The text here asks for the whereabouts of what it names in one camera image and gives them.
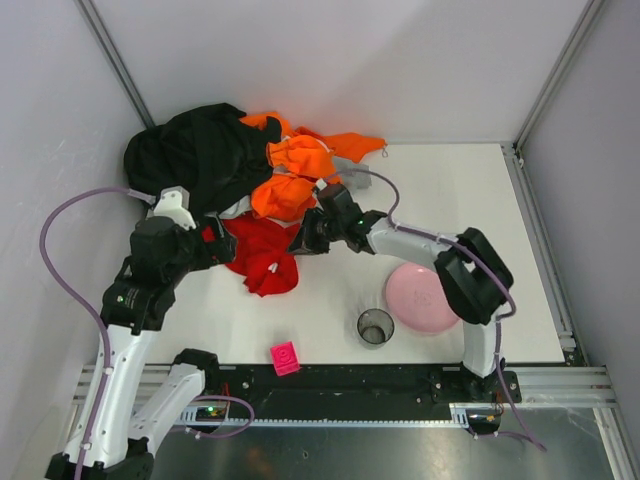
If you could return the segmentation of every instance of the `pink plate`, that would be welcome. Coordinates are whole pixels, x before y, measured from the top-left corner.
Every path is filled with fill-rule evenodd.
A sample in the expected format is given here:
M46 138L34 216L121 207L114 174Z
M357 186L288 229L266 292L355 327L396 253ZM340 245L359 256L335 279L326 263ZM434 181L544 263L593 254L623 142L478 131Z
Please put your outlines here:
M438 275L425 267L400 265L389 276L385 290L391 313L413 330L435 335L459 320L447 303Z

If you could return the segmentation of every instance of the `pink cube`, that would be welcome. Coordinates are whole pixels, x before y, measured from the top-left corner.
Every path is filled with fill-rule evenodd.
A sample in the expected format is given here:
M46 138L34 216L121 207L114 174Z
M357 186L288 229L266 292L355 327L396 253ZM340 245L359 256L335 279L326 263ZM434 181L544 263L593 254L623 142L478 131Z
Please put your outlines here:
M271 358L276 369L276 375L279 377L300 370L296 350L291 342L271 347Z

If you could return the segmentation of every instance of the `gray wall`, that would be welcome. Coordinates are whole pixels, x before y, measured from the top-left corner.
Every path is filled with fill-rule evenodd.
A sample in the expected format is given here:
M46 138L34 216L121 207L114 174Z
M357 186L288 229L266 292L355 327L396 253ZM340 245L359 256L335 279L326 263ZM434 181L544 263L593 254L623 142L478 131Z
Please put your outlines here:
M22 475L15 478L37 478L44 468L60 412L68 409L81 365L94 358L97 345L91 319L44 268L40 227L69 197L122 183L123 148L142 125L74 2L2 2L0 44L4 480L19 473L18 462ZM77 205L50 232L54 263L96 306L140 213L132 200L112 195Z
M613 0L524 157L593 364L640 449L640 2Z
M95 3L158 123L228 101L319 132L469 142L515 137L587 1Z

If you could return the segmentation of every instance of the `white tabletop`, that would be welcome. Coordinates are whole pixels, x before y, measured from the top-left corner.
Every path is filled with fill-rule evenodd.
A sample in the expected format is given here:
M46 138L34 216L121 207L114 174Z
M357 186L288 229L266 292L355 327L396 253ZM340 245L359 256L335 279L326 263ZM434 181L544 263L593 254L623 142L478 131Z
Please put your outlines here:
M518 314L504 323L509 362L562 362L563 356L531 246L499 145L394 145L364 163L400 188L396 218L431 230L482 230L515 278ZM373 180L354 194L363 210L386 211L389 187ZM402 260L351 252L298 257L291 292L260 298L224 266L187 275L176 290L150 363L170 363L183 348L217 353L221 363L270 363L269 348L293 341L301 363L448 363L463 353L460 322L437 336L396 322L391 340L370 350L355 331L360 313L385 309L383 289Z

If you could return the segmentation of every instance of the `purple cable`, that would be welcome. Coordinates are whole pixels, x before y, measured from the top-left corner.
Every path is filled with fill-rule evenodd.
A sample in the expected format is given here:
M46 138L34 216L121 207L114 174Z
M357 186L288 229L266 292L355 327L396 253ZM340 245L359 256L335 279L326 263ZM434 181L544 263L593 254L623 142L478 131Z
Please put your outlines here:
M399 225L398 223L396 223L393 220L393 213L395 212L396 208L398 208L398 205L400 203L400 190L398 190L398 187L389 178L385 177L384 175L381 175L381 174L376 173L376 172L372 172L370 170L365 170L363 168L350 168L348 170L341 170L339 172L336 172L336 173L324 178L323 180L326 182L326 181L330 180L331 178L333 178L333 177L335 177L337 175L340 175L341 173L348 173L348 172L367 173L369 175L372 175L372 176L374 176L376 178L379 178L380 180L386 182L393 189L393 191L395 193L395 196L396 196L396 199L393 202L393 205L391 206L391 208L389 209L389 212L387 213L387 221L389 222L389 225L391 225L391 227L393 227L395 230L399 230L401 232L410 233L410 234L413 234L413 235L418 235L420 237L427 238L427 239L429 239L429 240L431 240L433 242L443 243L445 245L449 245L449 246L459 250L464 255L466 255L467 258L472 260L478 267L480 267L480 269L491 279L491 281L493 283L495 283L496 287L498 287L498 289L500 290L500 293L502 293L504 298L506 298L507 302L509 303L509 306L511 307L511 311L507 312L507 313L500 314L500 315L496 315L496 347L495 347L495 354L494 354L494 362L495 362L495 365L496 365L496 371L498 373L498 379L500 380L500 385L502 386L502 390L505 393L507 401L509 402L509 405L511 406L511 410L513 411L514 416L518 420L518 423L520 424L520 427L522 427L522 429L524 430L525 435L522 435L521 433L517 433L517 432L500 432L500 433L498 433L498 436L505 436L505 437L512 437L512 438L526 437L529 442L531 442L533 445L536 446L536 448L538 448L538 450L540 450L542 452L546 452L547 448L531 432L531 430L529 429L528 425L526 424L526 422L522 418L522 415L520 414L520 412L516 408L516 405L515 405L513 399L511 398L511 394L509 393L509 389L507 388L507 384L506 384L506 382L504 380L504 375L502 374L502 368L500 368L500 347L502 346L502 320L505 319L505 318L513 317L515 315L515 313L516 313L516 310L517 310L516 309L516 302L514 301L514 299L511 296L511 294L509 293L509 290L507 289L507 287L504 286L504 284L500 281L500 279L497 277L497 275L495 273L493 273L491 271L491 269L477 255L475 255L472 251L470 251L465 246L460 245L455 240L451 240L451 239L446 238L446 237L441 237L441 236L438 236L438 235L434 235L432 233L425 232L425 231L422 231L422 230L418 230L418 229L415 229L415 228L405 227L403 225Z
M47 267L47 270L49 270L49 273L51 273L51 276L53 276L55 281L58 282L60 286L69 295L71 295L71 297L73 297L74 300L76 300L80 305L82 305L82 307L87 312L89 312L89 315L91 315L91 317L95 320L96 325L100 330L100 338L102 339L102 345L104 349L104 357L102 361L102 367L104 372L107 368L112 366L111 365L111 342L109 341L107 327L105 327L104 323L102 322L102 319L100 318L100 314L96 311L96 309L93 308L91 304L85 298L83 298L82 295L80 295L76 290L74 290L73 287L71 287L71 285L69 285L65 281L65 279L62 278L62 276L58 273L56 268L53 266L51 259L49 258L49 254L47 252L47 245L46 245L49 228L51 227L51 224L56 219L56 217L60 215L60 213L62 213L67 208L69 208L71 205L78 203L79 201L84 200L85 198L93 197L94 195L99 195L101 193L122 193L134 198L145 200L148 203L153 202L155 199L153 196L147 195L142 192L137 192L135 190L130 190L124 187L104 187L104 188L96 188L94 190L89 190L88 192L82 193L80 195L77 195L67 200L62 205L57 207L53 212L51 212L51 214L45 220L44 225L42 226L42 230L40 231L39 247L40 247L40 255L42 256L42 260L44 261L44 264ZM93 430L93 425L95 424L96 416L98 415L98 409L100 408L100 403L102 402L102 397L104 396L104 390L107 386L108 379L109 379L109 375L107 375L106 373L103 373L102 376L100 377L100 383L98 384L96 397L93 401L93 405L91 406L89 418L87 419L87 425L85 426L84 435L82 437L82 445L89 443L89 441L91 440L91 431ZM74 480L80 480L82 476L82 465L84 463L85 456L86 456L86 450L81 447L80 453L78 454L78 462L76 464L76 470L73 476Z
M201 400L222 400L225 402L234 402L234 403L239 403L240 405L242 405L244 408L247 409L247 411L249 412L249 420L247 420L247 423L245 423L244 425L242 425L241 427L228 432L228 433L204 433L201 432L197 429L191 429L190 427L186 427L186 428L182 428L182 427L178 427L178 428L173 428L170 430L170 432L186 432L186 433L190 433L190 432L196 432L194 435L196 436L200 436L200 437L204 437L204 438L229 438L229 437L233 437L234 435L238 435L239 433L244 432L247 428L249 428L251 426L251 424L253 423L253 421L256 419L256 412L253 410L253 407L251 406L251 404L241 398L238 397L230 397L230 396L226 396L226 395L202 395L200 397L196 397L194 398L194 401L201 401Z

